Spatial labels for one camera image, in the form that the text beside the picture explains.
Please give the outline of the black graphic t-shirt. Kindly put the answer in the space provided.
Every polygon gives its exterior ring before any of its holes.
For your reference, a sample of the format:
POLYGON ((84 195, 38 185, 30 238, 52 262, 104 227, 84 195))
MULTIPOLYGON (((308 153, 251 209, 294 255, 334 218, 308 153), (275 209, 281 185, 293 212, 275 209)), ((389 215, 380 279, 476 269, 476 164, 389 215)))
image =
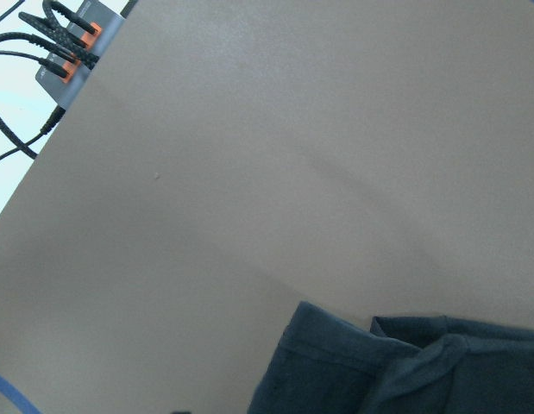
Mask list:
POLYGON ((534 413, 534 331, 453 317, 369 329, 298 305, 252 413, 534 413))

